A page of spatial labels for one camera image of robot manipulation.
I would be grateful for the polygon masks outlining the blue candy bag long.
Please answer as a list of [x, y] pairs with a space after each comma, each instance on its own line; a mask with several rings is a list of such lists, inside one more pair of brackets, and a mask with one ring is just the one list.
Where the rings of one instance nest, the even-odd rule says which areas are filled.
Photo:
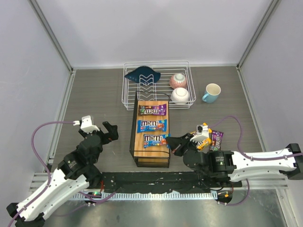
[[149, 121], [149, 120], [139, 120], [137, 122], [137, 133], [141, 132], [151, 132], [151, 131], [163, 131], [167, 130], [167, 119]]

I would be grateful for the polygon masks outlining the blue candy bag short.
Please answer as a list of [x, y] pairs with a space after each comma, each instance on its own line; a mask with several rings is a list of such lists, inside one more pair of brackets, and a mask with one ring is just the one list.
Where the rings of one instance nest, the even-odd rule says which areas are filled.
[[148, 148], [152, 146], [166, 146], [169, 148], [169, 145], [166, 141], [166, 138], [170, 137], [170, 134], [159, 134], [159, 135], [143, 135], [143, 147]]

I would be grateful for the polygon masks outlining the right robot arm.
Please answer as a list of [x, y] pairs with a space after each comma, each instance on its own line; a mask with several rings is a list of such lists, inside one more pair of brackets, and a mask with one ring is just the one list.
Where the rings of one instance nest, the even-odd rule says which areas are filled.
[[286, 175], [289, 180], [302, 180], [303, 154], [297, 143], [272, 152], [246, 154], [239, 151], [198, 151], [192, 135], [167, 137], [166, 142], [175, 156], [202, 179], [214, 183], [239, 182], [241, 180], [272, 175]]

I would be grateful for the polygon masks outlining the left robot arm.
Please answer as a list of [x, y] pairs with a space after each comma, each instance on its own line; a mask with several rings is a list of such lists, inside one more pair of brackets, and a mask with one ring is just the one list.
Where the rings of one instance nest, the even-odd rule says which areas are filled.
[[49, 216], [73, 195], [101, 184], [103, 176], [95, 164], [103, 146], [118, 139], [117, 125], [103, 122], [107, 129], [104, 133], [93, 124], [89, 115], [70, 124], [79, 126], [83, 141], [63, 158], [54, 172], [46, 171], [47, 180], [31, 196], [7, 206], [12, 218], [9, 226], [42, 227]]

